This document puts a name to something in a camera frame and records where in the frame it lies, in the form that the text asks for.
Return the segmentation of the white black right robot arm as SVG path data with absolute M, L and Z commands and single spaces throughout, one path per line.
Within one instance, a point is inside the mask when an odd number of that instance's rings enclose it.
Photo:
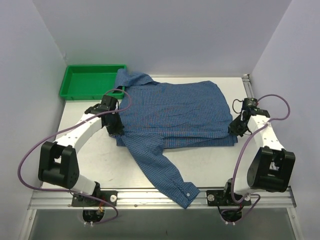
M 222 191 L 222 200 L 232 205 L 242 202 L 255 193 L 283 193 L 287 190 L 296 161 L 278 140 L 267 110 L 258 107 L 259 100 L 247 97 L 242 100 L 238 116 L 229 124 L 229 134 L 243 137 L 249 133 L 240 150 L 232 178 Z

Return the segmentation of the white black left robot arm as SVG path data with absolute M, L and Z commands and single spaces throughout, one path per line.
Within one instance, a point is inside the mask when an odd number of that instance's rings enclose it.
M 40 148 L 38 179 L 83 194 L 90 206 L 101 201 L 100 184 L 80 174 L 77 153 L 100 129 L 106 128 L 110 136 L 124 134 L 124 126 L 117 112 L 119 101 L 104 95 L 100 103 L 87 110 L 70 130 L 54 142 L 46 141 Z

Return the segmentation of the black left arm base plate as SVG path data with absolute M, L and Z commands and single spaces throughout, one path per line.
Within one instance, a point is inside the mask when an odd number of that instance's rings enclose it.
M 117 205 L 118 191 L 116 190 L 101 190 L 100 194 L 95 196 L 95 198 L 103 200 L 110 204 L 111 206 Z M 79 194 L 73 194 L 71 206 L 72 207 L 104 207 L 107 204 L 101 202 L 92 197 L 87 197 Z

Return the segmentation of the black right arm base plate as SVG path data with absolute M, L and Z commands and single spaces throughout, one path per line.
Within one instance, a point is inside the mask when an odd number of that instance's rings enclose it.
M 231 195 L 231 183 L 230 178 L 223 189 L 214 189 L 206 191 L 207 205 L 211 207 L 230 207 L 230 206 L 250 206 L 252 204 L 251 198 L 247 196 L 241 203 L 236 203 L 232 199 Z

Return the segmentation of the blue checked long sleeve shirt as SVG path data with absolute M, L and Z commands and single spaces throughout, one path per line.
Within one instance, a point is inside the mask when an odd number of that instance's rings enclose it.
M 124 134 L 116 136 L 116 145 L 128 149 L 156 189 L 187 208 L 199 190 L 183 180 L 163 151 L 234 146 L 238 139 L 228 132 L 233 117 L 225 96 L 211 81 L 160 83 L 124 68 L 117 71 L 114 86 L 127 92 L 119 113 Z

